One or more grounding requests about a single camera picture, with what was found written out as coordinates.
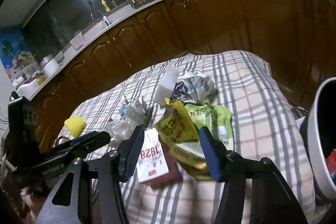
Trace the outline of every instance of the crumpled plastic wrapper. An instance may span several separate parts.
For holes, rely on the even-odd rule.
[[[187,72],[183,80],[176,83],[172,100],[181,100],[184,103],[203,103],[214,90],[214,83],[206,73]]]
[[[104,131],[108,132],[111,136],[110,146],[113,149],[118,148],[123,140],[127,140],[131,137],[135,127],[138,123],[129,117],[124,120],[113,120],[109,122]]]
[[[139,125],[144,124],[146,119],[147,104],[143,96],[128,101],[124,95],[124,101],[121,104],[119,114],[123,117],[129,117],[136,121]]]

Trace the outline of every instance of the blue sky in picture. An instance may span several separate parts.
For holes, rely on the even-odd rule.
[[[0,31],[0,59],[5,68],[13,67],[13,56],[18,51],[29,51],[20,29]]]

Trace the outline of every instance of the yellow bottle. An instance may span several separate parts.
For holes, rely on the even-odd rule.
[[[105,10],[106,10],[107,12],[111,11],[110,7],[107,6],[107,3],[106,3],[105,0],[101,0],[101,3],[104,5]]]

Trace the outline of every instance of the checkered tablecloth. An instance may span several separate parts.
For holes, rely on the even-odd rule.
[[[167,67],[179,70],[178,80],[187,71],[201,71],[212,78],[217,90],[213,104],[226,106],[232,112],[235,151],[254,160],[271,158],[312,222],[315,192],[302,138],[268,63],[252,53],[187,54],[139,71],[113,89],[83,102],[73,112],[87,123],[84,134],[102,131],[110,117],[120,119],[123,95],[127,99],[144,96],[148,107],[153,108],[148,125],[152,128],[164,113],[164,108],[153,102],[153,93]],[[60,135],[70,136],[65,127]],[[90,153],[87,160],[99,158],[109,150],[106,145]],[[180,165],[178,168],[183,181],[158,190],[139,184],[136,171],[127,183],[121,183],[130,223],[213,223],[224,184],[196,181]],[[97,181],[93,183],[94,201],[98,199],[96,185]],[[242,223],[249,222],[251,195],[251,180],[247,180]],[[99,202],[95,202],[97,223],[99,209]]]

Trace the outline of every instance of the wall mural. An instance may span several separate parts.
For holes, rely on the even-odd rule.
[[[0,31],[0,59],[12,81],[40,70],[18,27]]]

